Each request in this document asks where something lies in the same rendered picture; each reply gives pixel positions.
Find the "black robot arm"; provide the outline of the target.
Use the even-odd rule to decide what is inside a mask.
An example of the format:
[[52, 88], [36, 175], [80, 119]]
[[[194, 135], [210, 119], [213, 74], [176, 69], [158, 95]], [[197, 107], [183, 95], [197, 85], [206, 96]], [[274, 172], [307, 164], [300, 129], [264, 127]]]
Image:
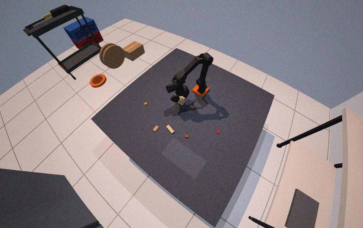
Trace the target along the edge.
[[[203, 64], [202, 69], [201, 69], [200, 78], [196, 80], [196, 84], [199, 86], [197, 91], [202, 95], [204, 92], [206, 92], [206, 89], [208, 87], [206, 85], [206, 74], [208, 71], [208, 67], [212, 64], [212, 62], [213, 62], [213, 57], [210, 56], [210, 54], [208, 54], [208, 53], [203, 53], [203, 54], [200, 54], [199, 56], [196, 56], [194, 58], [194, 60], [191, 61], [185, 69], [183, 69], [182, 71], [179, 71], [175, 74], [175, 76], [171, 80], [172, 83], [168, 84], [166, 87], [167, 92], [170, 93], [170, 92], [175, 91], [176, 89], [182, 90], [183, 83], [186, 83], [185, 80], [187, 79], [188, 74], [193, 69], [195, 69], [198, 66], [198, 64]], [[182, 90], [180, 92], [180, 96], [187, 98], [189, 93], [190, 93], [189, 89]]]

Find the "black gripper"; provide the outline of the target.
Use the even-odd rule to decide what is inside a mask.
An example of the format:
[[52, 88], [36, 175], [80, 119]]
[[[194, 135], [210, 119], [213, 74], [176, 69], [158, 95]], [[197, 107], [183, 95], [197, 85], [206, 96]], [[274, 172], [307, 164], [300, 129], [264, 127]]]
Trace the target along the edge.
[[[183, 89], [188, 89], [188, 87], [187, 87], [186, 85], [184, 85], [184, 84], [183, 84]], [[183, 90], [183, 89], [182, 89], [182, 90]], [[176, 96], [175, 96], [175, 95], [173, 95], [173, 96], [170, 98], [170, 100], [172, 100], [173, 102], [177, 103], [177, 102], [180, 100], [180, 92], [181, 92], [182, 90], [177, 90], [177, 89], [176, 89], [176, 91], [175, 91]]]

